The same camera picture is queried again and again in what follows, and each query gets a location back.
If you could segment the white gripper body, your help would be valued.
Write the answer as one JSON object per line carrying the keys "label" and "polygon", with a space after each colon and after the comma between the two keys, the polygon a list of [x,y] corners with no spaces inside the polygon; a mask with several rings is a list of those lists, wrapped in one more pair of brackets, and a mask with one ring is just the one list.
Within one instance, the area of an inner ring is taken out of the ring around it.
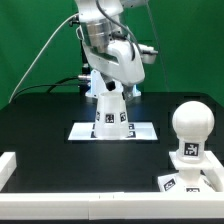
{"label": "white gripper body", "polygon": [[107,46],[105,54],[96,54],[83,44],[87,60],[93,69],[111,77],[126,86],[141,83],[145,78],[144,68],[137,47],[131,50],[128,41],[115,40]]}

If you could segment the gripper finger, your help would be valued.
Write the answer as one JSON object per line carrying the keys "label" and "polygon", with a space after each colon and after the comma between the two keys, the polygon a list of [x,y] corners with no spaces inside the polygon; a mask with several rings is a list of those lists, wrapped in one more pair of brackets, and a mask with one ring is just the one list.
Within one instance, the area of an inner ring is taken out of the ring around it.
{"label": "gripper finger", "polygon": [[108,91],[113,91],[116,88],[115,82],[112,79],[106,78],[104,82]]}
{"label": "gripper finger", "polygon": [[131,101],[133,99],[133,87],[123,86],[123,98],[125,101]]}

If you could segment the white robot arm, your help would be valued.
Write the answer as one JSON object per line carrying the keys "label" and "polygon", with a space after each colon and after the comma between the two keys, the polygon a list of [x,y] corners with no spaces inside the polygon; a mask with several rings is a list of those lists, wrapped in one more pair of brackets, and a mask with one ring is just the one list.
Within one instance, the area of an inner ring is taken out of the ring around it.
{"label": "white robot arm", "polygon": [[123,98],[133,98],[133,87],[145,78],[142,50],[129,28],[121,23],[121,0],[74,0],[78,8],[77,36],[87,62],[97,70],[108,91],[123,86]]}

